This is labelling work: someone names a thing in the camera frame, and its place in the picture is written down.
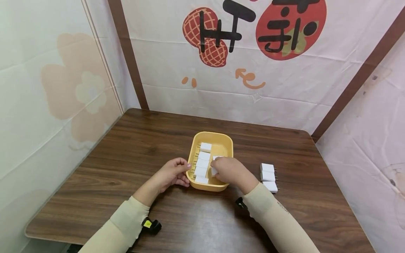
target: yellow clip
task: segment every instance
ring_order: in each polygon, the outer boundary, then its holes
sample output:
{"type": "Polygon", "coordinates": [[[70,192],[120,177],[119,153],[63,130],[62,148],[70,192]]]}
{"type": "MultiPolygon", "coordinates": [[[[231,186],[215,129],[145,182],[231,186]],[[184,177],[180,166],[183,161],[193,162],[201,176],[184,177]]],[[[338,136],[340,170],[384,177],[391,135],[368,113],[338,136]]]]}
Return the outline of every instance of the yellow clip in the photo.
{"type": "Polygon", "coordinates": [[[147,227],[147,228],[151,228],[152,222],[150,220],[147,220],[147,221],[145,221],[145,224],[143,224],[143,226],[147,227]]]}

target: white cube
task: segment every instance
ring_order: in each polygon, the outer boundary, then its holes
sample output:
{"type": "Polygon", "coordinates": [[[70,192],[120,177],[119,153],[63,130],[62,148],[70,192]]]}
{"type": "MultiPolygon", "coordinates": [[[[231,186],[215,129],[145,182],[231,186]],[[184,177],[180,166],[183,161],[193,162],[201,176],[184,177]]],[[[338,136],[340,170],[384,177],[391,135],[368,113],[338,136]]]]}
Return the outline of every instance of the white cube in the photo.
{"type": "Polygon", "coordinates": [[[274,173],[274,166],[272,164],[261,164],[260,169],[262,171],[267,171],[267,172],[274,173]]]}
{"type": "Polygon", "coordinates": [[[215,177],[215,174],[217,173],[218,171],[215,168],[211,167],[211,177],[215,177]]]}
{"type": "Polygon", "coordinates": [[[208,168],[208,165],[209,165],[209,160],[204,160],[201,158],[197,159],[197,164],[196,164],[197,167],[208,168]]]}
{"type": "Polygon", "coordinates": [[[201,143],[200,151],[211,153],[212,145],[209,143],[201,143]]]}
{"type": "Polygon", "coordinates": [[[194,175],[205,177],[205,175],[207,174],[207,170],[207,168],[197,166],[196,170],[194,171],[194,175]]]}
{"type": "Polygon", "coordinates": [[[194,180],[196,183],[208,184],[208,179],[203,176],[196,176],[194,180]]]}
{"type": "Polygon", "coordinates": [[[276,177],[275,177],[274,173],[271,173],[271,172],[261,171],[260,177],[261,177],[262,181],[268,181],[268,182],[276,181],[276,177]]]}
{"type": "MultiPolygon", "coordinates": [[[[214,161],[217,157],[222,157],[222,155],[213,155],[212,160],[214,161]]],[[[218,171],[215,168],[211,167],[211,177],[215,177],[215,174],[217,173],[218,171]]]]}
{"type": "Polygon", "coordinates": [[[277,193],[277,185],[275,182],[263,182],[264,186],[271,192],[271,193],[277,193]]]}
{"type": "Polygon", "coordinates": [[[200,153],[198,154],[199,159],[209,160],[210,157],[211,154],[207,152],[200,151],[200,153]]]}

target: wooden table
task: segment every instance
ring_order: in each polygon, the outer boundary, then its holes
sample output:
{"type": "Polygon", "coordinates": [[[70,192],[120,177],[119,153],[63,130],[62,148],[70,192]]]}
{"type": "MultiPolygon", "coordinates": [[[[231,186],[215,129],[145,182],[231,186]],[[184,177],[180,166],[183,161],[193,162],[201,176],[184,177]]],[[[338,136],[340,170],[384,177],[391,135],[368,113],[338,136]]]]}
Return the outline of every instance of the wooden table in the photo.
{"type": "MultiPolygon", "coordinates": [[[[84,244],[168,160],[188,158],[201,131],[227,134],[234,157],[260,178],[277,168],[276,198],[321,252],[374,252],[308,133],[217,119],[130,109],[26,229],[31,238],[84,244]]],[[[170,187],[149,216],[163,228],[141,233],[130,252],[275,252],[264,230],[220,193],[170,187]]]]}

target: yellow tray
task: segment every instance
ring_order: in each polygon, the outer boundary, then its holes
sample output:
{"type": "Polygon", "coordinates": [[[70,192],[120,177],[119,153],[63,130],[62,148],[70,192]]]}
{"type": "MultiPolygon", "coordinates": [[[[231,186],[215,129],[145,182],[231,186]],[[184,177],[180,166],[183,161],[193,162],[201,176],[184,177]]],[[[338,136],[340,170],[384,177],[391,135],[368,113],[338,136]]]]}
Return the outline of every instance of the yellow tray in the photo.
{"type": "Polygon", "coordinates": [[[212,156],[226,156],[233,157],[233,141],[225,135],[212,132],[199,132],[194,136],[193,144],[191,145],[190,156],[188,157],[188,163],[190,163],[191,170],[187,171],[187,178],[190,180],[190,185],[196,189],[204,191],[223,191],[229,185],[221,182],[215,177],[211,177],[211,161],[212,156]],[[196,169],[196,163],[198,154],[200,153],[201,143],[211,143],[211,156],[209,158],[210,165],[206,177],[208,178],[208,184],[197,183],[194,179],[194,171],[196,169]]]}

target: pink wall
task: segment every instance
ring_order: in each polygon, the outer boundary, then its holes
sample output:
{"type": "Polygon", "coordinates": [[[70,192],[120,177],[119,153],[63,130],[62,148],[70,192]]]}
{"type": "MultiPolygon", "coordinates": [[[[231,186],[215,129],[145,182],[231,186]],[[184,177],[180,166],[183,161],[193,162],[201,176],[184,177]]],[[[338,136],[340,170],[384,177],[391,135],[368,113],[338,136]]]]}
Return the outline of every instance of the pink wall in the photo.
{"type": "Polygon", "coordinates": [[[405,239],[405,36],[317,147],[377,252],[405,239]]]}

